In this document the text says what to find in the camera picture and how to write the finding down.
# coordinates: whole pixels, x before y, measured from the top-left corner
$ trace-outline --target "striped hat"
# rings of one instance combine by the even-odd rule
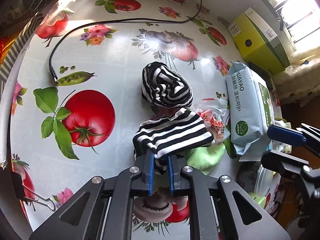
[[[150,149],[156,159],[214,143],[202,118],[184,108],[172,117],[143,122],[132,141],[136,156],[144,155]]]
[[[189,107],[192,89],[177,72],[161,62],[148,64],[142,71],[142,97],[165,108]]]

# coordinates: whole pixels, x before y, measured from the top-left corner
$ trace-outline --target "metal screw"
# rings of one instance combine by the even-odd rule
[[[139,167],[137,167],[137,166],[133,166],[133,167],[130,168],[129,171],[132,172],[132,173],[137,173],[137,172],[140,171],[140,169],[139,169]]]
[[[302,168],[304,169],[305,172],[309,172],[310,171],[310,168],[307,165],[303,165]]]
[[[313,193],[316,198],[320,198],[320,190],[316,189],[315,192]]]
[[[99,176],[95,176],[95,177],[93,177],[92,178],[92,183],[94,183],[94,184],[99,184],[101,181],[102,181],[102,179],[101,179],[101,177],[99,177]]]
[[[228,183],[228,182],[231,181],[231,178],[230,178],[228,175],[223,175],[223,176],[221,177],[221,180],[222,180],[222,182],[224,182],[224,183]]]
[[[193,168],[192,168],[191,166],[184,166],[182,169],[183,169],[184,172],[191,172],[191,171],[193,171]]]

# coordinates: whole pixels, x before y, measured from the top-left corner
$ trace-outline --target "green towel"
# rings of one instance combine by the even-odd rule
[[[249,193],[250,197],[252,197],[262,208],[266,205],[267,198],[266,197],[257,197],[253,192]]]
[[[186,158],[188,165],[202,171],[204,175],[208,175],[221,160],[225,149],[224,144],[221,143],[219,145],[186,150],[179,154]]]

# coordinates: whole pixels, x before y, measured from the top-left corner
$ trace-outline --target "wet wipes package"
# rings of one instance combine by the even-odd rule
[[[231,142],[240,161],[258,161],[267,149],[268,128],[274,114],[266,82],[240,62],[226,75],[231,120]]]

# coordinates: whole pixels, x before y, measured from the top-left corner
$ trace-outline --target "cardboard box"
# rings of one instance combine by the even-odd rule
[[[228,30],[242,58],[276,75],[290,65],[274,30],[251,8],[241,14]]]

